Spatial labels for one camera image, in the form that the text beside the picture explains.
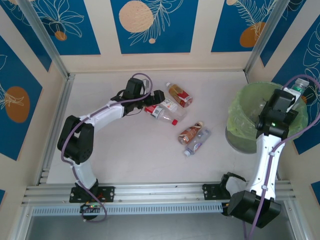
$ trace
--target red label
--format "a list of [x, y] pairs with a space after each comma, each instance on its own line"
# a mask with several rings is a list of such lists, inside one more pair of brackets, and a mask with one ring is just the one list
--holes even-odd
[[188, 93], [186, 93], [185, 91], [183, 91], [182, 93], [178, 93], [177, 96], [178, 96], [179, 99], [181, 100], [181, 101], [180, 101], [180, 105], [181, 105], [182, 107], [185, 107], [186, 102], [188, 102], [188, 100], [191, 99], [191, 101], [192, 101], [192, 97], [191, 97]]
[[144, 108], [144, 111], [146, 111], [147, 113], [153, 113], [154, 112], [154, 110], [156, 109], [156, 107], [157, 107], [157, 105], [153, 105], [153, 106], [146, 106], [145, 108]]

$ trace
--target brown bottle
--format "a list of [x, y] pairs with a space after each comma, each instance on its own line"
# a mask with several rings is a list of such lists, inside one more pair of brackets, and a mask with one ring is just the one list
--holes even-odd
[[183, 89], [178, 87], [177, 84], [168, 82], [166, 87], [168, 88], [170, 95], [177, 101], [178, 104], [180, 104], [181, 107], [186, 108], [192, 103], [193, 98]]
[[178, 136], [178, 141], [182, 145], [187, 145], [191, 142], [191, 140], [197, 135], [197, 132], [203, 127], [204, 123], [202, 121], [198, 121], [195, 125], [188, 127]]

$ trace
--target beige wall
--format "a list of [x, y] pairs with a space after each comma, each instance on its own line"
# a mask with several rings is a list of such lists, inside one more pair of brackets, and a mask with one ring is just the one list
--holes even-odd
[[45, 70], [7, 14], [0, 7], [0, 35], [42, 85], [42, 92], [17, 161], [0, 154], [0, 189], [5, 199], [0, 209], [0, 239], [5, 240], [16, 220], [26, 186], [33, 185], [42, 159], [64, 79], [54, 65]]
[[[248, 75], [249, 82], [270, 82], [319, 14], [320, 1], [307, 0], [266, 67], [263, 67], [260, 59], [255, 63]], [[311, 183], [320, 181], [320, 144], [298, 155], [294, 144], [288, 143], [280, 156], [279, 169], [281, 177], [291, 181], [311, 232], [316, 236], [314, 239], [319, 239], [320, 206]]]
[[84, 0], [101, 55], [70, 55], [61, 58], [71, 73], [243, 69], [250, 51], [211, 53], [224, 2], [225, 0], [198, 1], [190, 53], [122, 55], [110, 1]]

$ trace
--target plastic bottle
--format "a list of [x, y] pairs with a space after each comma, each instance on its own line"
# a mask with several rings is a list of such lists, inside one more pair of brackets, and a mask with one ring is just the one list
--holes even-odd
[[204, 144], [204, 142], [211, 136], [211, 131], [204, 127], [196, 137], [185, 147], [183, 152], [186, 157], [193, 155], [199, 148]]
[[302, 95], [308, 86], [309, 86], [308, 81], [298, 78], [297, 80], [295, 80], [295, 83], [291, 87], [291, 89], [301, 93]]
[[192, 103], [193, 98], [183, 89], [178, 87], [178, 85], [168, 82], [166, 87], [168, 88], [170, 95], [178, 104], [180, 104], [181, 107], [186, 108]]
[[167, 123], [171, 123], [172, 125], [177, 125], [178, 120], [175, 119], [171, 114], [170, 111], [165, 110], [164, 108], [157, 106], [157, 105], [153, 105], [153, 106], [146, 106], [144, 108], [144, 111], [146, 111], [147, 113], [150, 113], [151, 116], [155, 117], [156, 119], [163, 121], [163, 122], [167, 122]]
[[204, 123], [202, 121], [198, 121], [195, 125], [188, 127], [186, 130], [180, 133], [180, 135], [178, 136], [178, 141], [182, 145], [187, 145], [197, 135], [203, 125]]
[[163, 102], [160, 103], [160, 106], [164, 109], [169, 110], [172, 113], [172, 116], [177, 119], [179, 122], [185, 118], [187, 111], [172, 101], [170, 98], [165, 98]]

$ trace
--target water bottle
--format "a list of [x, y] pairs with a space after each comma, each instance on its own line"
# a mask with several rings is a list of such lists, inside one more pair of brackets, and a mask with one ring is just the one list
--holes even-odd
[[211, 131], [204, 127], [198, 134], [194, 137], [194, 139], [185, 147], [185, 151], [183, 152], [186, 157], [193, 155], [199, 148], [204, 144], [204, 142], [210, 137]]
[[144, 111], [150, 113], [151, 116], [162, 122], [171, 123], [173, 126], [177, 125], [178, 123], [178, 120], [171, 115], [169, 110], [166, 110], [160, 106], [146, 106]]
[[160, 107], [169, 110], [172, 113], [172, 116], [181, 122], [182, 119], [185, 118], [187, 111], [183, 109], [178, 104], [174, 103], [170, 98], [165, 98], [163, 102], [161, 102]]
[[192, 139], [197, 135], [200, 129], [203, 127], [204, 123], [202, 121], [198, 121], [195, 125], [188, 127], [178, 136], [178, 141], [182, 145], [187, 145], [192, 141]]
[[295, 83], [291, 87], [291, 89], [299, 92], [302, 95], [308, 86], [309, 86], [308, 81], [298, 78], [297, 80], [295, 80]]

